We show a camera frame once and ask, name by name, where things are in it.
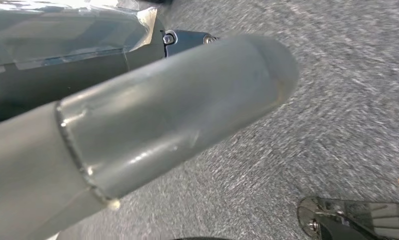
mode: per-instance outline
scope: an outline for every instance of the gray carpet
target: gray carpet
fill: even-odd
[[[299,88],[60,240],[305,240],[305,196],[399,202],[399,0],[176,0],[170,14],[179,29],[274,36]]]

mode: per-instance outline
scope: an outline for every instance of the clear plastic panel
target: clear plastic panel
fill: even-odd
[[[26,69],[132,51],[151,42],[156,18],[153,7],[0,1],[0,65]]]

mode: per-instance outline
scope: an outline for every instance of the gray pipe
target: gray pipe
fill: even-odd
[[[0,236],[49,237],[280,106],[279,42],[196,47],[0,123]]]

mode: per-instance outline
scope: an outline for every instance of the bolt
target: bolt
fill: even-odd
[[[332,206],[331,209],[334,210],[335,212],[341,212],[343,208],[341,206],[335,204]]]
[[[162,40],[163,40],[165,45],[170,45],[170,44],[174,44],[175,43],[175,37],[172,34],[170,34],[170,33],[167,33],[166,35],[164,35],[162,37]]]
[[[310,222],[308,223],[308,226],[314,232],[317,232],[318,229],[319,229],[319,224],[318,224],[318,222],[315,219],[311,219]]]
[[[204,44],[211,44],[216,41],[216,38],[211,35],[206,35],[204,37]]]

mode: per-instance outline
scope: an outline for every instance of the screw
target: screw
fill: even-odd
[[[310,222],[308,223],[308,226],[314,232],[317,232],[318,229],[319,229],[319,224],[318,224],[318,222],[315,219],[311,219]]]
[[[211,43],[213,43],[214,41],[216,41],[216,38],[213,37],[213,36],[211,36],[211,35],[206,35],[206,36],[204,37],[204,44],[211,44]]]
[[[175,43],[175,37],[172,34],[170,34],[170,33],[167,33],[166,35],[164,35],[162,37],[162,40],[163,40],[165,45],[170,45],[170,44],[174,44]]]

